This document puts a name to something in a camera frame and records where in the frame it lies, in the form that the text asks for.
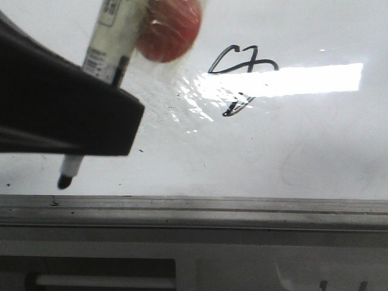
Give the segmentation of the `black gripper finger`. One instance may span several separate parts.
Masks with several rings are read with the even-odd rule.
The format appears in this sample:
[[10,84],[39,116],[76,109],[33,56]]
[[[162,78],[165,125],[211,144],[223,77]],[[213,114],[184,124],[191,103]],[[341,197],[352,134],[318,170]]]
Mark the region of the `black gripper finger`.
[[1,16],[1,152],[125,156],[143,113]]

